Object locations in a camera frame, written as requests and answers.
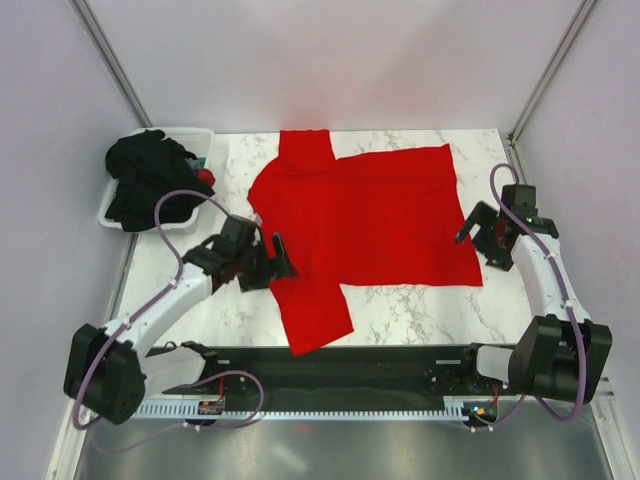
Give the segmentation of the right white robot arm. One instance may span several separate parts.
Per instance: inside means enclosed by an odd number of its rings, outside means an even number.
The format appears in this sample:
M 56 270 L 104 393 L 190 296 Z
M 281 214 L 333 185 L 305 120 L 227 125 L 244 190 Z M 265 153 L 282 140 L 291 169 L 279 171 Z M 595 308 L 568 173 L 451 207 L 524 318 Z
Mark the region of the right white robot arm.
M 532 314 L 516 345 L 471 345 L 469 362 L 457 371 L 460 386 L 477 394 L 498 380 L 518 394 L 589 403 L 613 338 L 578 300 L 563 265 L 557 227 L 538 214 L 535 187 L 503 186 L 498 209 L 478 202 L 456 240 L 470 240 L 489 267 L 517 269 Z

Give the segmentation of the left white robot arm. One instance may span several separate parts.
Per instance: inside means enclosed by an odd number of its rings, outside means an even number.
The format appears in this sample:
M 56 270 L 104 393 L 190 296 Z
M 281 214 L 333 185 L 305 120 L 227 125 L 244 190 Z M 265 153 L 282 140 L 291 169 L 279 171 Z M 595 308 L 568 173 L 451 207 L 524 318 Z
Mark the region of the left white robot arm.
M 81 408 L 120 425 L 147 398 L 189 385 L 208 393 L 219 382 L 219 369 L 208 361 L 214 351 L 193 341 L 153 354 L 156 342 L 186 313 L 236 280 L 241 291 L 266 289 L 298 272 L 280 234 L 265 235 L 243 217 L 226 218 L 218 234 L 178 256 L 169 283 L 134 313 L 101 327 L 85 324 L 73 335 L 63 383 L 73 399 L 74 425 L 86 429 Z

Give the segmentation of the red t shirt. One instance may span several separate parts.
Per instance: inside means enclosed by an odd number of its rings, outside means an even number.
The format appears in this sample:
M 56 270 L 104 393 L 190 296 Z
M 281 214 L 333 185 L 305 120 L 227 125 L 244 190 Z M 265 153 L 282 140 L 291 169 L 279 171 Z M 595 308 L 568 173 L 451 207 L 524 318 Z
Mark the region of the red t shirt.
M 338 158 L 325 130 L 284 131 L 248 200 L 279 234 L 294 278 L 274 282 L 290 350 L 303 355 L 353 331 L 343 285 L 482 285 L 448 145 Z

